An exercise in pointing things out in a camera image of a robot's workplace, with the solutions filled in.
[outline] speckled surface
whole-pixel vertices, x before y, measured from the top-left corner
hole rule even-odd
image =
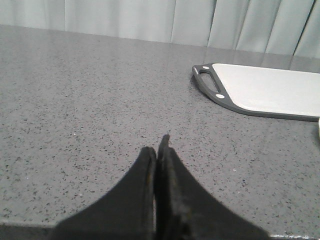
[[[192,66],[320,72],[320,59],[0,25],[0,223],[53,226],[165,133],[197,180],[271,234],[320,236],[318,124],[241,115]]]

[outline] quartz countertop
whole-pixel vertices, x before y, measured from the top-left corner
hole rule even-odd
[[[215,198],[270,234],[320,236],[316,122],[242,115],[192,66],[320,72],[320,59],[0,25],[0,224],[52,227],[162,136]]]

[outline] black object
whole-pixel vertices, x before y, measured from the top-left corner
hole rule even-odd
[[[214,199],[185,168],[165,135],[144,147],[105,196],[53,229],[51,240],[267,240],[267,233]],[[153,201],[156,232],[153,234]]]
[[[204,93],[209,99],[214,101],[220,106],[232,110],[234,112],[245,114],[249,116],[256,117],[265,117],[265,118],[276,118],[276,119],[290,119],[290,120],[299,120],[299,121],[309,121],[309,122],[318,122],[318,116],[308,116],[308,115],[296,115],[288,113],[278,113],[278,112],[264,112],[264,111],[253,111],[242,108],[231,100],[227,90],[222,84],[220,78],[218,77],[216,71],[213,69],[213,63],[203,64],[203,65],[194,65],[192,67],[193,76],[197,82],[197,85],[202,93]],[[211,76],[212,82],[214,83],[217,91],[212,91],[206,83],[201,78],[200,74],[205,73]]]

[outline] curtain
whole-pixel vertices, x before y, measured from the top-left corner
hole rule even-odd
[[[0,0],[0,24],[320,58],[320,0]]]

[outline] white curtain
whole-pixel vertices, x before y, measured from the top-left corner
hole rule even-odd
[[[0,0],[0,24],[320,58],[320,0]]]

